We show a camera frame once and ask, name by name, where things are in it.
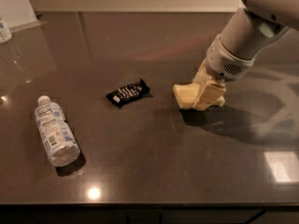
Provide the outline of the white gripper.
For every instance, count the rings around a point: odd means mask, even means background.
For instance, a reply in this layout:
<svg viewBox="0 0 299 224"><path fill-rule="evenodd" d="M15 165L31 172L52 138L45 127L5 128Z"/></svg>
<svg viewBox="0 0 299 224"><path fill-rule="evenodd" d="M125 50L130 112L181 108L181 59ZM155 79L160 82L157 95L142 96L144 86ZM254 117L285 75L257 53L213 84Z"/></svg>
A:
<svg viewBox="0 0 299 224"><path fill-rule="evenodd" d="M210 80L211 77L235 81L242 78L253 66L254 59L245 60L234 56L221 42L217 35L206 52L206 59L200 64L192 82L199 84L193 109L206 110L211 106L222 107L225 104L223 95L226 92L224 83Z"/></svg>

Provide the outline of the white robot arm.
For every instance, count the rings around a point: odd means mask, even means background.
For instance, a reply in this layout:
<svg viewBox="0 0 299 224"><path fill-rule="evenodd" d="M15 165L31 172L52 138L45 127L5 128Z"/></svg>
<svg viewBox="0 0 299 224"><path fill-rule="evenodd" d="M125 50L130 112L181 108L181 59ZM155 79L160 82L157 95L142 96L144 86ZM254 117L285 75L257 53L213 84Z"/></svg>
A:
<svg viewBox="0 0 299 224"><path fill-rule="evenodd" d="M299 0L241 0L240 7L206 52L193 79L198 85L192 107L224 104L225 83L243 77L260 51L299 28Z"/></svg>

